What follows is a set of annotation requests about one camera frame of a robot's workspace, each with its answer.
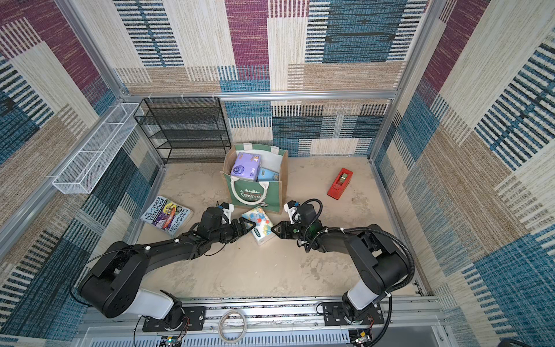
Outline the white cartoon tissue pack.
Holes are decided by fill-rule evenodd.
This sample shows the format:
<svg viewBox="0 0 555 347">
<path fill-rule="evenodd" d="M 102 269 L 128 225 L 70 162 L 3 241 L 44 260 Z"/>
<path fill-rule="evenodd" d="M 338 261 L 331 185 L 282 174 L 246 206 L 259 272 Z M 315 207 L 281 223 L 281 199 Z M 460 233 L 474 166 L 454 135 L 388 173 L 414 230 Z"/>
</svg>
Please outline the white cartoon tissue pack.
<svg viewBox="0 0 555 347">
<path fill-rule="evenodd" d="M 275 234 L 272 232 L 274 225 L 261 207 L 253 208 L 241 216 L 254 223 L 251 233 L 259 246 L 275 237 Z"/>
</svg>

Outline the green canvas Christmas bag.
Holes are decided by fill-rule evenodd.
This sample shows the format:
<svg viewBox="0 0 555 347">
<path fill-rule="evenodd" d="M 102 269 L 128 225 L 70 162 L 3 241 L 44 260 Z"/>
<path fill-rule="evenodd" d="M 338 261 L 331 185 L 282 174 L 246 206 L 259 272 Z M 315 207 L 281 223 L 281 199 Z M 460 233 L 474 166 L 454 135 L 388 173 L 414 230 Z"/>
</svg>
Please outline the green canvas Christmas bag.
<svg viewBox="0 0 555 347">
<path fill-rule="evenodd" d="M 231 203 L 281 213 L 288 185 L 288 151 L 277 146 L 239 143 L 227 153 L 223 170 Z"/>
</svg>

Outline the light blue tissue pack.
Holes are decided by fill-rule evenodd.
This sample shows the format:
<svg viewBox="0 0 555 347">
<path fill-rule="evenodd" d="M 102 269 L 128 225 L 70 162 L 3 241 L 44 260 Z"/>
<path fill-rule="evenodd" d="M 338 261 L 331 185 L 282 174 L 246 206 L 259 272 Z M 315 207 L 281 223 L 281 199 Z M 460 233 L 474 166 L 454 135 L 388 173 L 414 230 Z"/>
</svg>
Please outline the light blue tissue pack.
<svg viewBox="0 0 555 347">
<path fill-rule="evenodd" d="M 260 168 L 257 176 L 258 182 L 278 182 L 279 173 L 266 168 Z"/>
</svg>

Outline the purple tissue pack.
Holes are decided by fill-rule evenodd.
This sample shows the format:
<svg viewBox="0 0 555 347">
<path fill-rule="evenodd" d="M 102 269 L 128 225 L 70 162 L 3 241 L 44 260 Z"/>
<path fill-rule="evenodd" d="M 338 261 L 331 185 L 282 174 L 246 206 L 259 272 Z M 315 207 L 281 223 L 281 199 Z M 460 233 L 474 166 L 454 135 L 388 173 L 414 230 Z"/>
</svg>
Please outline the purple tissue pack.
<svg viewBox="0 0 555 347">
<path fill-rule="evenodd" d="M 239 152 L 230 175 L 247 181 L 257 181 L 262 157 L 254 153 Z"/>
</svg>

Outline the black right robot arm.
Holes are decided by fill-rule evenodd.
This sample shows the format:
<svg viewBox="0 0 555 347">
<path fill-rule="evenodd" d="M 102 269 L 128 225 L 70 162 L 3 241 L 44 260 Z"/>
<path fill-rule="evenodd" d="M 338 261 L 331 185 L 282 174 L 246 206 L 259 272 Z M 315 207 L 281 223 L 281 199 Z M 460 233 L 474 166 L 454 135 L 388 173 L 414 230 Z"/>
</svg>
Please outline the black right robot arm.
<svg viewBox="0 0 555 347">
<path fill-rule="evenodd" d="M 351 257 L 359 280 L 342 297 L 341 311 L 347 323 L 364 322 L 382 299 L 412 282 L 416 266 L 409 248 L 379 225 L 324 226 L 320 221 L 323 204 L 316 198 L 290 201 L 286 210 L 289 219 L 271 228 L 277 237 L 296 241 L 307 253 L 336 252 Z"/>
</svg>

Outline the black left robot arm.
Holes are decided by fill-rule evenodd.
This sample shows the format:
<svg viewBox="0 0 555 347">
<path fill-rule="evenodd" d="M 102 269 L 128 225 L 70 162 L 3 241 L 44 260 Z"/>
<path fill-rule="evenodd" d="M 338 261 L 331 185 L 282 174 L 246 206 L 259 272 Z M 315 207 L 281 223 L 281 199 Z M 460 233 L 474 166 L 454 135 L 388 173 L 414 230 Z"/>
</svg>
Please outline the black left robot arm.
<svg viewBox="0 0 555 347">
<path fill-rule="evenodd" d="M 156 330 L 175 331 L 185 325 L 182 301 L 167 291 L 142 289 L 143 277 L 159 267 L 205 255 L 213 244 L 231 244 L 255 229 L 243 217 L 232 219 L 230 206 L 209 207 L 200 222 L 173 239 L 152 244 L 112 244 L 81 280 L 78 294 L 106 318 L 140 315 Z"/>
</svg>

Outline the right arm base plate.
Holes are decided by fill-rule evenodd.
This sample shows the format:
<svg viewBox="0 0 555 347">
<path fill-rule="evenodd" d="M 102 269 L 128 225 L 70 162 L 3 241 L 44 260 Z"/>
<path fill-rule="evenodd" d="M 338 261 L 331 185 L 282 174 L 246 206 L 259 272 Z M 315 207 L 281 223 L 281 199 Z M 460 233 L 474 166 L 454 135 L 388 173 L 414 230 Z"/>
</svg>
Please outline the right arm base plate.
<svg viewBox="0 0 555 347">
<path fill-rule="evenodd" d="M 341 302 L 320 302 L 316 312 L 323 316 L 325 326 L 384 324 L 383 311 L 378 304 L 370 305 L 362 315 L 352 320 L 344 312 Z"/>
</svg>

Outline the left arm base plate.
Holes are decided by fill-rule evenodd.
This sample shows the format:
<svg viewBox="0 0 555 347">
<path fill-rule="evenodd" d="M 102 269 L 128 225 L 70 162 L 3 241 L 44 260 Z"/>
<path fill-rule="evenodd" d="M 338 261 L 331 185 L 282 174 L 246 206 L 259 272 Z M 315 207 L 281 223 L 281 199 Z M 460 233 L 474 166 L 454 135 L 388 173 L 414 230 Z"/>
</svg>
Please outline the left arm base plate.
<svg viewBox="0 0 555 347">
<path fill-rule="evenodd" d="M 146 318 L 142 326 L 144 333 L 172 333 L 201 331 L 205 322 L 206 307 L 182 307 L 175 309 L 161 320 Z"/>
</svg>

